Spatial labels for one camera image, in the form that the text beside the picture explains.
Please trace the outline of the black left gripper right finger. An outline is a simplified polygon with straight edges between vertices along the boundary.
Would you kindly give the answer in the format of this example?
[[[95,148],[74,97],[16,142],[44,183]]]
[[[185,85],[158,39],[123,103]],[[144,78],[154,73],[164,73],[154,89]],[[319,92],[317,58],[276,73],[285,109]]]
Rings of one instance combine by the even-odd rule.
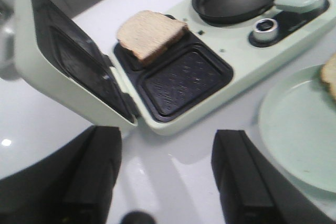
[[[212,170],[226,223],[330,223],[242,130],[218,130]]]

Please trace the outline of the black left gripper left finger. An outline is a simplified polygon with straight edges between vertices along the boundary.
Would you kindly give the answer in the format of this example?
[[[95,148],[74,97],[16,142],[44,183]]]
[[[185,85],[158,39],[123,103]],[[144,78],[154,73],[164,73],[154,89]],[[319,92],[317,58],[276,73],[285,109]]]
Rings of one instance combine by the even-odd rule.
[[[62,200],[62,223],[105,223],[122,160],[117,127],[98,126]]]

